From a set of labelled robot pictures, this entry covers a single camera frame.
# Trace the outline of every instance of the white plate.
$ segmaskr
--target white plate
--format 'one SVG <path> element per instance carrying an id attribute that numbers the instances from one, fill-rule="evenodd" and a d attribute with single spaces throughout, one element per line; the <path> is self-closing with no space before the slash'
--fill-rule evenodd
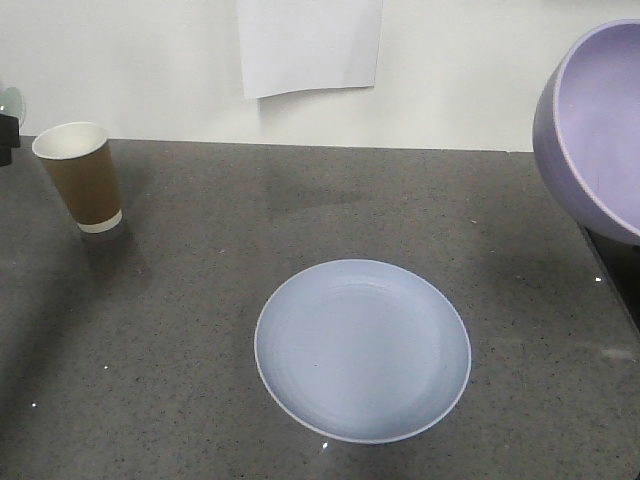
<path id="1" fill-rule="evenodd" d="M 260 377 L 294 419 L 328 437 L 385 443 L 451 411 L 471 369 L 469 337 L 435 287 L 402 268 L 337 260 L 294 275 L 255 333 Z"/>

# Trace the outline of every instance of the paper cup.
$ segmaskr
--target paper cup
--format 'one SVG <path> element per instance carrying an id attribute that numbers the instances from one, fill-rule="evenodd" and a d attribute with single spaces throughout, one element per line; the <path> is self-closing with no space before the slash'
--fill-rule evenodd
<path id="1" fill-rule="evenodd" d="M 40 134 L 33 153 L 83 232 L 101 233 L 122 219 L 107 131 L 91 122 L 58 125 Z"/>

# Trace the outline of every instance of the wall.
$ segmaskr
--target wall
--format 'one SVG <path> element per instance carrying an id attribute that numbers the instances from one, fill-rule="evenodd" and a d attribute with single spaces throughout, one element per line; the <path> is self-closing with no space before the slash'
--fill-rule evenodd
<path id="1" fill-rule="evenodd" d="M 234 0 L 5 2 L 0 86 L 22 133 L 530 151 L 538 95 L 581 34 L 637 0 L 386 0 L 376 86 L 242 95 Z"/>

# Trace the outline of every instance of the bowl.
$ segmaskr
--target bowl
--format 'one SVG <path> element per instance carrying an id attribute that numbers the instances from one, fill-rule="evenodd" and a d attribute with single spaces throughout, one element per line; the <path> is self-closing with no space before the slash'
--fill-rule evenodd
<path id="1" fill-rule="evenodd" d="M 402 440 L 456 405 L 471 369 L 460 316 L 400 267 L 336 260 L 294 275 L 265 304 L 255 357 L 291 417 L 354 443 Z"/>
<path id="2" fill-rule="evenodd" d="M 533 149 L 574 220 L 640 244 L 640 20 L 606 23 L 573 45 L 538 102 Z"/>

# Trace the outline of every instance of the white paper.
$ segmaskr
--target white paper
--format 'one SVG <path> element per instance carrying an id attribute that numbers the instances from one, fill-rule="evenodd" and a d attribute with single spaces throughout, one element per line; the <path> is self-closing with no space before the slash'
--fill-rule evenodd
<path id="1" fill-rule="evenodd" d="M 237 0 L 246 98 L 375 81 L 383 0 Z"/>

